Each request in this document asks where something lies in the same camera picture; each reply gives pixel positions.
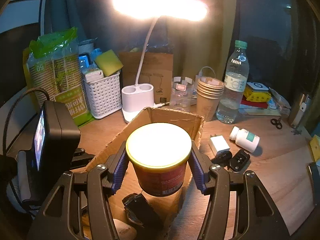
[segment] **barcode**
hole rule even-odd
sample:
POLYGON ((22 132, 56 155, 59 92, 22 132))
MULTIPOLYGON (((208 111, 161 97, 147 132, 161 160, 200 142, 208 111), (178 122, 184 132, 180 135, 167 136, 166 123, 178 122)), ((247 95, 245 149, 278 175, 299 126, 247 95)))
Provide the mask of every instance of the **barcode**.
POLYGON ((162 194, 163 195, 170 194, 170 193, 174 192, 175 190, 177 190, 178 188, 180 188, 181 185, 182 185, 182 182, 180 182, 178 185, 174 186, 173 188, 170 188, 170 189, 167 189, 167 190, 163 190, 162 194))

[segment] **white pill bottle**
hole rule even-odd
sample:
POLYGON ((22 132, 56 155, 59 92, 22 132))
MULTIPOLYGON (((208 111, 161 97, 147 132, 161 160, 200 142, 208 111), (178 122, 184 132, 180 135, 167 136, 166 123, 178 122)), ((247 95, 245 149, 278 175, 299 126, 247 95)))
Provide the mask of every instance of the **white pill bottle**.
POLYGON ((246 129, 240 130, 235 126, 230 133, 230 140, 236 141, 236 145, 252 153, 257 148, 260 137, 246 129))

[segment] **screen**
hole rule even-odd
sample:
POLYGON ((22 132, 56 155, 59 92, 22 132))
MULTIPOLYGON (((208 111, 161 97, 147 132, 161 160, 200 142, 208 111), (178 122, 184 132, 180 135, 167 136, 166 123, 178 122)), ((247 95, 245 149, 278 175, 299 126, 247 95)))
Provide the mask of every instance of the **screen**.
POLYGON ((40 166, 40 159, 41 159, 42 150, 43 150, 44 138, 45 138, 44 115, 43 115, 43 111, 41 111, 38 126, 35 133, 35 139, 34 139, 38 170, 40 166))
POLYGON ((87 55, 79 56, 80 68, 87 68, 89 67, 89 59, 87 55))

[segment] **open cardboard box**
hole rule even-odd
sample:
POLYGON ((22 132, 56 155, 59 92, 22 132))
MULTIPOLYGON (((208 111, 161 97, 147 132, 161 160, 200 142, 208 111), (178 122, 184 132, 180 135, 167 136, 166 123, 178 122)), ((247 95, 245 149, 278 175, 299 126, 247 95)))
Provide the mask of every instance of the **open cardboard box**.
MULTIPOLYGON (((85 171, 91 170, 100 163, 105 163, 110 155, 118 152, 123 141, 127 140, 129 135, 137 128, 155 122, 171 123, 183 128, 195 141, 197 147, 199 148, 204 123, 203 117, 171 109, 147 107, 143 109, 122 130, 121 133, 116 135, 113 138, 113 140, 106 145, 106 148, 102 152, 95 156, 95 158, 87 165, 85 171)), ((165 151, 166 142, 161 142, 161 144, 158 145, 158 147, 163 147, 165 151)), ((133 166, 131 162, 129 162, 129 166, 124 176, 121 189, 118 190, 114 196, 111 196, 109 198, 109 204, 111 207, 113 218, 119 219, 127 224, 130 224, 125 215, 122 199, 131 193, 139 194, 142 192, 142 194, 148 200, 148 203, 153 207, 155 212, 164 221, 164 230, 162 232, 154 233, 152 239, 164 239, 165 233, 167 232, 170 223, 173 221, 173 219, 176 217, 176 215, 182 207, 185 193, 190 183, 191 177, 191 170, 187 165, 184 182, 182 184, 181 189, 178 192, 167 197, 153 197, 145 192, 142 192, 133 166)))

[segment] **white plastic basket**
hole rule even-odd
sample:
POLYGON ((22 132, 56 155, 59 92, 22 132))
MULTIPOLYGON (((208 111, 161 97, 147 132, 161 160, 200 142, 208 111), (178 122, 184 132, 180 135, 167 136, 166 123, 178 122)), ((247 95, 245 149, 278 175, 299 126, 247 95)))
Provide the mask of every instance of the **white plastic basket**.
POLYGON ((85 84, 91 114, 96 119, 102 119, 122 108, 120 81, 116 74, 85 84))

